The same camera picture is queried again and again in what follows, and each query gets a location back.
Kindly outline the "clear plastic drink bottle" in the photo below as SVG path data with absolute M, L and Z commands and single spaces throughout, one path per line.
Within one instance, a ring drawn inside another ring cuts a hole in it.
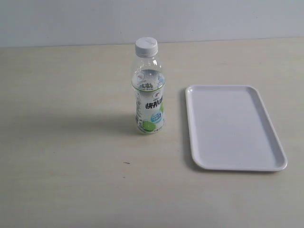
M 158 132 L 165 123 L 163 94 L 165 76 L 157 56 L 135 57 L 131 84 L 136 97 L 136 125 L 146 134 Z

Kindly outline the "white rectangular plastic tray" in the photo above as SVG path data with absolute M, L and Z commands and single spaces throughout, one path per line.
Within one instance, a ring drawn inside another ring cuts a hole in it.
M 191 157 L 205 170 L 277 172 L 288 160 L 259 92 L 249 85 L 185 90 Z

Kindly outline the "white bottle cap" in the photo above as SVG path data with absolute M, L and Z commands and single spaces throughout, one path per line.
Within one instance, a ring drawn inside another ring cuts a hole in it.
M 158 42 L 151 37 L 142 37 L 135 42 L 135 54 L 138 57 L 150 58 L 158 53 Z

